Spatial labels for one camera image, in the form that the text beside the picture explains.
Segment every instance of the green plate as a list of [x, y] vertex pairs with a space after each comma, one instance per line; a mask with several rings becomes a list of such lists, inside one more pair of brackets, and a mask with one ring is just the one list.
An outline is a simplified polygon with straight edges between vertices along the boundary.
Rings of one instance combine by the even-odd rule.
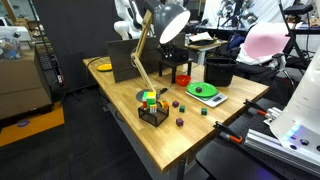
[[[202, 91], [198, 93], [196, 91], [197, 87], [202, 88]], [[191, 93], [192, 95], [195, 95], [195, 96], [198, 96], [198, 97], [202, 97], [202, 98], [212, 97], [215, 94], [217, 94], [217, 92], [218, 92], [217, 88], [215, 88], [211, 84], [204, 83], [204, 82], [193, 82], [193, 83], [190, 83], [187, 86], [187, 91], [189, 93]]]

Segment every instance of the green cube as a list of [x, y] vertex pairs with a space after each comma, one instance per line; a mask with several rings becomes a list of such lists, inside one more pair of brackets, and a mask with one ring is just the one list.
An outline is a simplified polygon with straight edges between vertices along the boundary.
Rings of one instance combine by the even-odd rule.
[[180, 106], [179, 112], [184, 112], [185, 111], [185, 106]]
[[207, 108], [201, 108], [201, 115], [207, 115]]

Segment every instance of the black bucket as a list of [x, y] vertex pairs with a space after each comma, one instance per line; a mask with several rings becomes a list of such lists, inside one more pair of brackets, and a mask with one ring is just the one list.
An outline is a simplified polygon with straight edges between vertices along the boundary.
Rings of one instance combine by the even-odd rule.
[[229, 86], [237, 61], [230, 58], [208, 58], [205, 60], [204, 82], [214, 86]]

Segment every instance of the cardboard box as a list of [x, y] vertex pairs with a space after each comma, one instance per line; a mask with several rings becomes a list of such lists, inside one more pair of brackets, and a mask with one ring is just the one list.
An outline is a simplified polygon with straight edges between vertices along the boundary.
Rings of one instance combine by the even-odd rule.
[[0, 61], [0, 120], [52, 104], [50, 88], [34, 50]]

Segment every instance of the purple block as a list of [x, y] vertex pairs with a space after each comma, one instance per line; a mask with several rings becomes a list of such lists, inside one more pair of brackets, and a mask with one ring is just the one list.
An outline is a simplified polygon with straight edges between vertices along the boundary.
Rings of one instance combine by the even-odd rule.
[[196, 88], [196, 91], [199, 93], [199, 92], [202, 92], [202, 88], [201, 87], [197, 87]]
[[176, 119], [177, 126], [183, 126], [183, 120], [181, 118]]
[[178, 101], [173, 101], [172, 102], [172, 106], [173, 107], [178, 107], [179, 106], [179, 102]]

